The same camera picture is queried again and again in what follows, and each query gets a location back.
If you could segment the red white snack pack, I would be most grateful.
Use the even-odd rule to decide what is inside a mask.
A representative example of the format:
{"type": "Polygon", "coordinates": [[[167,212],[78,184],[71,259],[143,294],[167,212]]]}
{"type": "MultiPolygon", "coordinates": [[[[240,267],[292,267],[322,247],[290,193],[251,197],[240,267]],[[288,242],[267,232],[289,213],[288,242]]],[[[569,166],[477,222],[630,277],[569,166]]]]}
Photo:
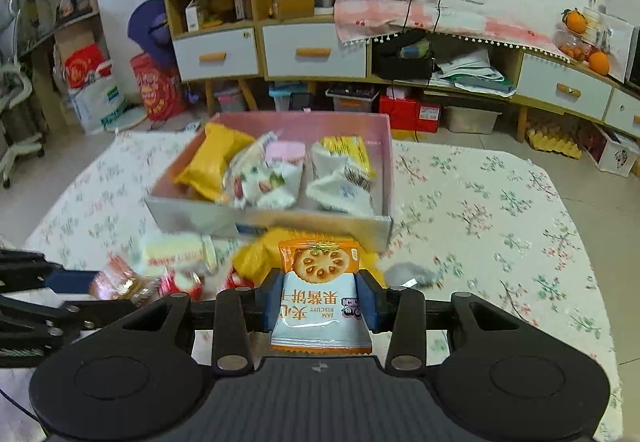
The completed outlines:
{"type": "Polygon", "coordinates": [[[236,273],[235,270],[231,270],[224,280],[224,289],[231,288],[253,288],[254,283],[251,280],[244,279],[240,274],[236,273]]]}

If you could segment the pink cake pack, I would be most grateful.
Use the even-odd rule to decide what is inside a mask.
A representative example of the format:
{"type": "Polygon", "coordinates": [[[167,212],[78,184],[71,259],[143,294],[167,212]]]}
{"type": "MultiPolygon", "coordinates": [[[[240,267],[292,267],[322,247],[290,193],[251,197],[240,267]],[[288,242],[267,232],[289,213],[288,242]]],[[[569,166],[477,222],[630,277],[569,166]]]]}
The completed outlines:
{"type": "Polygon", "coordinates": [[[306,145],[300,141],[274,140],[265,148],[264,160],[267,165],[288,163],[302,166],[306,158],[306,145]]]}

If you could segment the red storage box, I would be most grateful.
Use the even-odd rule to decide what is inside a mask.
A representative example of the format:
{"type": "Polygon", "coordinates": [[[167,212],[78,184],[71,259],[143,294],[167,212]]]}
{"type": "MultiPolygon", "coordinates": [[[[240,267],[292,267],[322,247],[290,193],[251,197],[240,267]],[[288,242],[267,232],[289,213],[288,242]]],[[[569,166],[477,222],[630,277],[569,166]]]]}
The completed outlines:
{"type": "Polygon", "coordinates": [[[388,116],[391,129],[435,133],[439,126],[442,107],[414,99],[382,96],[378,110],[388,116]]]}

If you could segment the white office chair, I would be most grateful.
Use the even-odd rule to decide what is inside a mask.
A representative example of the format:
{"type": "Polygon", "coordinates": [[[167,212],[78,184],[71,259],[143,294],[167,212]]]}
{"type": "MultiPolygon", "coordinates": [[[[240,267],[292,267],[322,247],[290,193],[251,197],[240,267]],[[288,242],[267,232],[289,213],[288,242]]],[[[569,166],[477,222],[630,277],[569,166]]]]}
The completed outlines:
{"type": "Polygon", "coordinates": [[[32,82],[16,63],[1,66],[1,183],[11,187],[11,173],[17,158],[35,154],[43,157],[43,136],[38,130],[28,99],[32,82]]]}

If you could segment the wooden cabinet with drawers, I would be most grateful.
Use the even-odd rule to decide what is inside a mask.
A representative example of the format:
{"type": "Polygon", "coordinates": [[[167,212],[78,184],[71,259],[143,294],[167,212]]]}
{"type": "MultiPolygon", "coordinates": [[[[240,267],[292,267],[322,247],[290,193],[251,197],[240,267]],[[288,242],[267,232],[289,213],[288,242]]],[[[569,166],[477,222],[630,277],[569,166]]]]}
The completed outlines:
{"type": "MultiPolygon", "coordinates": [[[[287,12],[284,0],[164,0],[169,31],[184,80],[332,80],[449,89],[444,77],[413,60],[383,61],[378,54],[403,32],[345,45],[338,39],[332,7],[324,16],[303,7],[287,12]]],[[[586,0],[400,0],[438,8],[476,10],[526,24],[552,40],[563,9],[582,8],[586,0]]],[[[602,76],[587,64],[533,51],[425,32],[437,51],[447,46],[484,47],[515,86],[512,102],[522,111],[573,114],[637,136],[639,95],[625,84],[625,61],[613,60],[602,76]]]]}

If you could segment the yellow noodle snack pack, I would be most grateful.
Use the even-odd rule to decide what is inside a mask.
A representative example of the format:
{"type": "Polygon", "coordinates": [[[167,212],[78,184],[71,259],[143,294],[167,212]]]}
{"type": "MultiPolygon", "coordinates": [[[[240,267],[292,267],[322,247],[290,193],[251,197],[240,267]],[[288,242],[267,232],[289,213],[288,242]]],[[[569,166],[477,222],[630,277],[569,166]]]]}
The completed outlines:
{"type": "Polygon", "coordinates": [[[333,136],[320,140],[324,150],[347,156],[370,179],[375,177],[366,143],[360,136],[333,136]]]}

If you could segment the pink cardboard box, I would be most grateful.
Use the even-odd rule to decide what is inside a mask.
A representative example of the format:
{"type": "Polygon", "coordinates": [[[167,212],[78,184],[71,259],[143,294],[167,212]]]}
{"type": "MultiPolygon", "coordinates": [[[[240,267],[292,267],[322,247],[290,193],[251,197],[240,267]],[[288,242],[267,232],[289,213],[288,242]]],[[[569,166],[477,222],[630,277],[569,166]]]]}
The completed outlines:
{"type": "Polygon", "coordinates": [[[145,199],[164,232],[349,236],[384,251],[393,230],[390,120],[373,113],[220,114],[145,199]]]}

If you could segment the oranges on stand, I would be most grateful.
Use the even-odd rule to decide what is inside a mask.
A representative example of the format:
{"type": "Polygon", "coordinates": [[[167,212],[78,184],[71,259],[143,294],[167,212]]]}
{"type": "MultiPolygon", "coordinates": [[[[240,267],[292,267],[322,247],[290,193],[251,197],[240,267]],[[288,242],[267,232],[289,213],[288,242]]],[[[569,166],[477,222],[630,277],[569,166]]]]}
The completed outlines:
{"type": "Polygon", "coordinates": [[[555,37],[556,48],[577,63],[586,63],[599,75],[608,76],[612,68],[610,29],[599,11],[565,9],[555,37]]]}

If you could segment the silver small wrapper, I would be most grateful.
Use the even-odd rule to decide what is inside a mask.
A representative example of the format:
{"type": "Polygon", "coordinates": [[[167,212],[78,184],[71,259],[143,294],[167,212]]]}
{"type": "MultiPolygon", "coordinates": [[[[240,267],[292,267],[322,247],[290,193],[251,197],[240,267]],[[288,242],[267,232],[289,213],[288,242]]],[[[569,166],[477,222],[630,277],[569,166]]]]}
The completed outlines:
{"type": "Polygon", "coordinates": [[[436,282],[437,274],[413,262],[400,262],[388,268],[384,277],[390,287],[418,288],[431,286],[436,282]]]}

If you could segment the white shopping bag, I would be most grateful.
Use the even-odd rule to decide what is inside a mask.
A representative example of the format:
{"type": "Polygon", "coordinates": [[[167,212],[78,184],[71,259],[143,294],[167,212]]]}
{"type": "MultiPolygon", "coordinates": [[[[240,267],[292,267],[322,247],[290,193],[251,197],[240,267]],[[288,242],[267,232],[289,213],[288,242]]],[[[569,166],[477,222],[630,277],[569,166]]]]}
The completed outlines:
{"type": "Polygon", "coordinates": [[[76,50],[63,66],[68,96],[85,133],[106,130],[127,110],[127,99],[112,74],[112,61],[98,44],[76,50]]]}

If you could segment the gold wafer pack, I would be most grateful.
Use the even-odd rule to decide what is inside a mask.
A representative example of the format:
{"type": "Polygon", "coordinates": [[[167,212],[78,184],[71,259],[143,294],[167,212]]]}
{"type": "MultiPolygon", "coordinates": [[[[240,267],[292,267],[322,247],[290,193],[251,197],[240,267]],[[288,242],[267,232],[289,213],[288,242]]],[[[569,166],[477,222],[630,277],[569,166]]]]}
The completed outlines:
{"type": "Polygon", "coordinates": [[[119,255],[109,255],[106,266],[89,285],[89,294],[99,300],[129,300],[143,307],[158,298],[159,280],[142,277],[119,255]]]}

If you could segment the white cream cake pack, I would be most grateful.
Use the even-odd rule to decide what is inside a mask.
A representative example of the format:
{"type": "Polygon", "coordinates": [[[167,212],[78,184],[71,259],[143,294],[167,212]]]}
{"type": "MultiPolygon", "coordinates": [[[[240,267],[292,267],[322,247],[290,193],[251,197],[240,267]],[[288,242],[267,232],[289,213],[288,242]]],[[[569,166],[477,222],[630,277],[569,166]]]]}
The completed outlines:
{"type": "Polygon", "coordinates": [[[214,274],[218,266],[213,241],[191,232],[154,233],[140,242],[137,272],[160,277],[166,272],[214,274]]]}

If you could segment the red candy pack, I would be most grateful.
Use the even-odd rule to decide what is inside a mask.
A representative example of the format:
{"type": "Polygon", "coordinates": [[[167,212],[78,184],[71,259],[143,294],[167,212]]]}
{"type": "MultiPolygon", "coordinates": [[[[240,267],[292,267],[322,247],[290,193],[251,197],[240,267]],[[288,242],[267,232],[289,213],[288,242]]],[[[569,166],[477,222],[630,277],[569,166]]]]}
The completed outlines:
{"type": "Polygon", "coordinates": [[[192,271],[166,271],[160,278],[158,293],[168,296],[175,293],[188,295],[193,301],[198,301],[203,295],[203,281],[192,271]]]}

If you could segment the pink cloth on cabinet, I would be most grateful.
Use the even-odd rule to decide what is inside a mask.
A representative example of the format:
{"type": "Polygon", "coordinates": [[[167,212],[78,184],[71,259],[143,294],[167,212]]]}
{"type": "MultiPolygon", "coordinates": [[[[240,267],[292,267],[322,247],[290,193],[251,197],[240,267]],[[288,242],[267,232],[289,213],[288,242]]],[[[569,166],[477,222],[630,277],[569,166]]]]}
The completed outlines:
{"type": "Polygon", "coordinates": [[[480,43],[533,51],[566,63],[570,57],[547,35],[530,26],[476,10],[436,7],[399,0],[337,0],[333,20],[338,39],[345,45],[392,37],[417,28],[480,43]]]}

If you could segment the white blue biscuit pack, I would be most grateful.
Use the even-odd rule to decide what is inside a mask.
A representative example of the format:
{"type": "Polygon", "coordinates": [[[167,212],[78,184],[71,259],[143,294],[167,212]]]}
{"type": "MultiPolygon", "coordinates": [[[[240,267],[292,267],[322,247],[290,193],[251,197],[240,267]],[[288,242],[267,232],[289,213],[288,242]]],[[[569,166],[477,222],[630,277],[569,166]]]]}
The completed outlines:
{"type": "Polygon", "coordinates": [[[271,332],[274,350],[369,354],[371,338],[357,299],[357,248],[350,242],[280,244],[283,288],[271,332]]]}

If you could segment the red gift bag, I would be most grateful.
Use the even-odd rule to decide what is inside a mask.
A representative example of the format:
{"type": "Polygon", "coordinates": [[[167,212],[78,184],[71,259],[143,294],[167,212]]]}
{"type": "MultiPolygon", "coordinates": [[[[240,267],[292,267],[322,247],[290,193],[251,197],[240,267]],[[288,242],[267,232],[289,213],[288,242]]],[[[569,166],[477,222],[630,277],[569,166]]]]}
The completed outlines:
{"type": "Polygon", "coordinates": [[[150,121],[166,121],[186,110],[176,68],[161,68],[149,54],[138,54],[130,60],[130,65],[150,121]]]}

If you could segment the large yellow snack pack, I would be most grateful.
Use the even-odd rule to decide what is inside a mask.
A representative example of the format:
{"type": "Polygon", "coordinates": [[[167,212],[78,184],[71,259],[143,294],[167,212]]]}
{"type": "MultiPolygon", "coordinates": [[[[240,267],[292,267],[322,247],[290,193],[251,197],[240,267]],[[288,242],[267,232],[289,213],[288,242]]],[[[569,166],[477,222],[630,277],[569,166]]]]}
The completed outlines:
{"type": "Polygon", "coordinates": [[[224,201],[224,176],[232,159],[255,139],[218,123],[207,123],[205,139],[190,163],[174,179],[214,202],[224,201]]]}

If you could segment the floral tablecloth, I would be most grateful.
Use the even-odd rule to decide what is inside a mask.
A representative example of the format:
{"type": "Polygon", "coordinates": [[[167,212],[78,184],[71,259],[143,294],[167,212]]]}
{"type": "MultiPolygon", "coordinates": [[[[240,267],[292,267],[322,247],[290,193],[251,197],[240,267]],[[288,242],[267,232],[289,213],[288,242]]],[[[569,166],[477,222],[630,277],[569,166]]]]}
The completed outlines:
{"type": "MultiPolygon", "coordinates": [[[[125,132],[56,195],[23,247],[68,269],[138,257],[156,230],[145,198],[192,133],[125,132]]],[[[597,436],[623,433],[622,387],[605,304],[576,225],[548,173],[512,154],[393,145],[394,226],[378,258],[433,272],[431,299],[480,296],[594,358],[611,383],[597,436]]]]}

